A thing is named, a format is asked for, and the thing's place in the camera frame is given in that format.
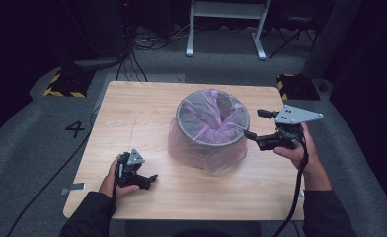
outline mesh laundry basket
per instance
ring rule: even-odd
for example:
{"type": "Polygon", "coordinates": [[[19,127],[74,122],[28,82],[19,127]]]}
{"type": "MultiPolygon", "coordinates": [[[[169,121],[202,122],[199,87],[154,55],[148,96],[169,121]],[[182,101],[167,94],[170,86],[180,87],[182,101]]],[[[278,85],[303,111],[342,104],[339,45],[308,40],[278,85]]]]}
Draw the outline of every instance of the mesh laundry basket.
{"type": "Polygon", "coordinates": [[[183,163],[220,175],[246,157],[249,114],[235,97],[202,90],[179,104],[169,131],[169,154],[183,163]]]}

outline number 4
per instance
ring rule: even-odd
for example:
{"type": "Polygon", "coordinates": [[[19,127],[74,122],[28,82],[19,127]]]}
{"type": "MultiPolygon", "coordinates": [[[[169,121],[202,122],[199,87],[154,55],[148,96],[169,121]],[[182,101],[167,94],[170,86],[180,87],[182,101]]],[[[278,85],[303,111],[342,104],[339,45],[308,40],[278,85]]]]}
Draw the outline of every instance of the number 4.
{"type": "Polygon", "coordinates": [[[78,121],[74,122],[73,124],[67,126],[65,129],[66,129],[66,130],[72,130],[72,131],[74,131],[74,136],[73,136],[73,138],[76,138],[76,137],[77,137],[77,133],[79,133],[79,131],[85,129],[85,128],[80,128],[81,126],[82,126],[82,122],[78,120],[78,121]]]}

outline metal stand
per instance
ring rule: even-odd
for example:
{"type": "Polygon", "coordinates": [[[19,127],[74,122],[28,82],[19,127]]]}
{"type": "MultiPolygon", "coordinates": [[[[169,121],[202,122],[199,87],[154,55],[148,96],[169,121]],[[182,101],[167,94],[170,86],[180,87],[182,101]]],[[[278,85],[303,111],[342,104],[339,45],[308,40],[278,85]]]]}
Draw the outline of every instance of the metal stand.
{"type": "Polygon", "coordinates": [[[252,33],[252,40],[260,60],[267,57],[262,48],[260,36],[262,27],[267,16],[268,7],[271,0],[265,0],[264,4],[244,4],[244,3],[222,3],[222,2],[201,2],[192,0],[190,12],[190,34],[186,56],[194,55],[194,17],[220,17],[220,18],[241,18],[257,19],[258,30],[252,33]]]}

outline silver metal plate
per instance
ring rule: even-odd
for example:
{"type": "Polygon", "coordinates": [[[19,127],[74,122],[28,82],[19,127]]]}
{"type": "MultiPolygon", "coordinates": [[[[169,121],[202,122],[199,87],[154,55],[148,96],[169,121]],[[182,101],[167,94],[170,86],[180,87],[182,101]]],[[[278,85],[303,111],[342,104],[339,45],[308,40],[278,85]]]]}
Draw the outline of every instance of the silver metal plate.
{"type": "Polygon", "coordinates": [[[66,195],[72,190],[84,190],[86,189],[86,183],[71,184],[70,187],[61,189],[61,194],[66,195]]]}
{"type": "Polygon", "coordinates": [[[126,162],[127,165],[136,165],[144,163],[144,158],[141,157],[140,154],[135,149],[132,149],[131,154],[129,155],[128,162],[126,162]]]}
{"type": "Polygon", "coordinates": [[[279,111],[279,114],[277,114],[275,122],[282,124],[300,124],[305,121],[311,121],[322,118],[322,114],[285,105],[283,106],[282,110],[279,111]]]}

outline wooden table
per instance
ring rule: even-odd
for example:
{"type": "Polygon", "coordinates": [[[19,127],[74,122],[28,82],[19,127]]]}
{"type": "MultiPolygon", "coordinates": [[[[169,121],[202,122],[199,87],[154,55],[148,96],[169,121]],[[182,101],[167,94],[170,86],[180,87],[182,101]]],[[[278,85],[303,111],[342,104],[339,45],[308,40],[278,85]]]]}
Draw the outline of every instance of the wooden table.
{"type": "MultiPolygon", "coordinates": [[[[250,114],[250,130],[274,133],[273,120],[257,109],[279,111],[283,103],[273,87],[111,82],[64,207],[70,217],[88,191],[97,191],[118,154],[135,148],[146,162],[138,174],[158,174],[150,190],[117,203],[118,219],[283,220],[292,204],[296,169],[272,151],[248,140],[248,155],[221,176],[181,164],[168,154],[168,135],[180,101],[190,93],[217,89],[239,99],[250,114]]],[[[293,219],[303,219],[303,197],[293,219]]]]}

